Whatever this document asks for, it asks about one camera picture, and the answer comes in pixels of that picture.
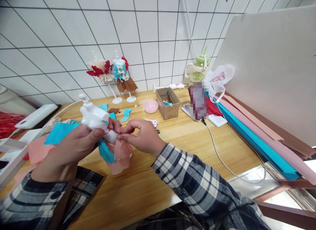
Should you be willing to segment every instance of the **person's right hand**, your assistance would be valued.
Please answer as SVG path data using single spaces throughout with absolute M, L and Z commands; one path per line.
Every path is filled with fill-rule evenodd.
M 138 136 L 132 135 L 136 128 L 139 129 Z M 153 124 L 143 119 L 130 120 L 118 135 L 118 139 L 125 140 L 139 151 L 153 154 L 155 157 L 166 145 L 166 142 L 158 136 Z

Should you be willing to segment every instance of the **brown skirt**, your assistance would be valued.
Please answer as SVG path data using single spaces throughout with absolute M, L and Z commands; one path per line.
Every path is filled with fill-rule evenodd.
M 124 92 L 125 90 L 133 92 L 138 88 L 131 77 L 127 81 L 123 80 L 123 82 L 118 79 L 116 85 L 118 86 L 118 90 L 120 92 Z

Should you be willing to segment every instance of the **white board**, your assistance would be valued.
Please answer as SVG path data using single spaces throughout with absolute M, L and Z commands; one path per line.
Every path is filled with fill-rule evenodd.
M 310 146 L 316 145 L 316 6 L 235 16 L 218 53 L 232 64 L 226 90 Z

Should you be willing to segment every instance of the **cardboard box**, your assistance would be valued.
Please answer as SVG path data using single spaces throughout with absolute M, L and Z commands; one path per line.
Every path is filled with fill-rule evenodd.
M 178 117 L 180 100 L 172 88 L 161 88 L 156 90 L 156 100 L 158 102 L 159 111 L 164 120 Z M 163 103 L 164 100 L 168 100 L 172 103 L 172 106 L 165 106 Z

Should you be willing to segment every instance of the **green water bottle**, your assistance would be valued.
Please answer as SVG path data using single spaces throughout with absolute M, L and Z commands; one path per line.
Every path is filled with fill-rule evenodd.
M 209 66 L 210 57 L 206 56 L 207 46 L 205 47 L 204 54 L 196 58 L 196 62 L 190 63 L 186 66 L 184 75 L 186 78 L 190 78 L 192 82 L 201 82 L 205 77 L 205 71 Z

